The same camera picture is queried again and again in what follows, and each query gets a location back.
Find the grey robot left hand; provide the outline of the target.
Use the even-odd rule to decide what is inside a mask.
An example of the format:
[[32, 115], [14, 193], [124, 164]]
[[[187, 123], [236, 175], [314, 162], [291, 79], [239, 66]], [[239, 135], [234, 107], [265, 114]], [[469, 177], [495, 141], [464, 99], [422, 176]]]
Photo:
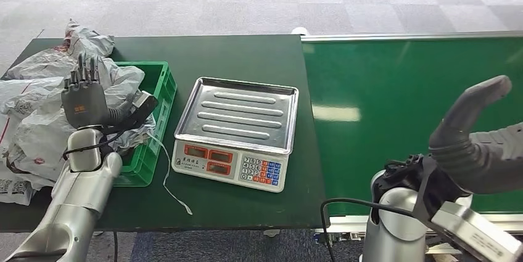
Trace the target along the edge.
[[68, 123], [76, 129], [90, 126], [115, 126], [128, 116], [134, 94], [128, 94], [122, 103], [109, 107], [101, 85], [98, 59], [78, 56], [78, 68], [64, 79], [61, 101]]

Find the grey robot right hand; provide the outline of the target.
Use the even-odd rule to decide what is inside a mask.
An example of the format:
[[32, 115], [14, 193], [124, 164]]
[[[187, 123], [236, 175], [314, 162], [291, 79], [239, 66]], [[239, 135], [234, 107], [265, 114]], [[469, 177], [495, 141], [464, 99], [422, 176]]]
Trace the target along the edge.
[[500, 75], [467, 88], [429, 138], [438, 167], [472, 194], [497, 194], [522, 189], [522, 123], [472, 133], [481, 111], [512, 88]]

